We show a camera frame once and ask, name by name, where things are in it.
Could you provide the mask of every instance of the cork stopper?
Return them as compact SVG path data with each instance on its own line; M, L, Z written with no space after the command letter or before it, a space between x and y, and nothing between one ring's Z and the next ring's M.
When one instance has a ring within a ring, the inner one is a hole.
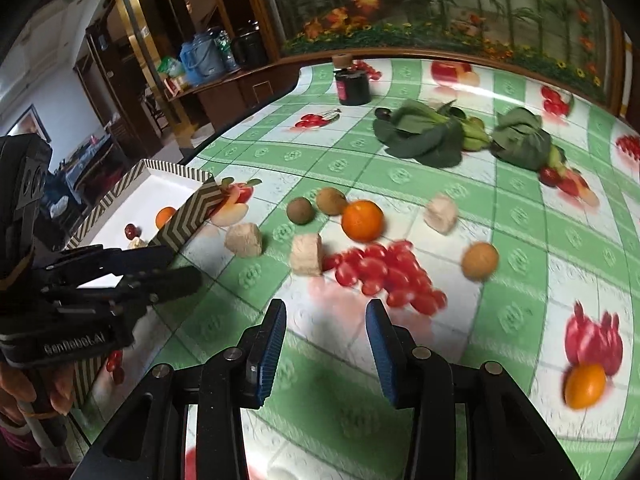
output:
M334 67L336 67L338 70L351 68L351 65L353 65L353 55L335 54L334 56L332 56L332 61L334 62Z

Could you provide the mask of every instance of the beige cube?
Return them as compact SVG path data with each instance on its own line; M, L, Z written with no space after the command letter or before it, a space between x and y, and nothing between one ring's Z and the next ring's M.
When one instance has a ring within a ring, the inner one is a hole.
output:
M289 267L299 276L322 274L322 238L318 233L293 237Z
M262 233L256 224L232 225L226 232L225 247L241 258L262 254Z
M424 208L424 221L440 234L448 234L458 221L458 206L447 195L438 193Z

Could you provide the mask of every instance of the wooden door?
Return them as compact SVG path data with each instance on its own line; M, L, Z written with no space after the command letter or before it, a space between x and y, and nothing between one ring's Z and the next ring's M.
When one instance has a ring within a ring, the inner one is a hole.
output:
M154 156L162 149L162 143L131 88L118 48L111 43L104 23L87 27L86 40L90 55L126 124L127 134L118 139L123 151L132 160Z

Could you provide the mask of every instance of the black kettle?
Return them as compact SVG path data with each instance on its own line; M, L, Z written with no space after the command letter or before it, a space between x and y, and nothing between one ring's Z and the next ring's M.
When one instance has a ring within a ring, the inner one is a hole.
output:
M231 51L238 65L245 70L260 68L269 63L259 30L251 30L233 38Z

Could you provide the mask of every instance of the blue plastic jug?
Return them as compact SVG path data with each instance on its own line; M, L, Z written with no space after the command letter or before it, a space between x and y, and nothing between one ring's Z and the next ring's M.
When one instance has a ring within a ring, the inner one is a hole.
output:
M220 79L226 74L225 64L213 37L206 32L196 34L191 43L183 43L180 60L187 81L194 86Z

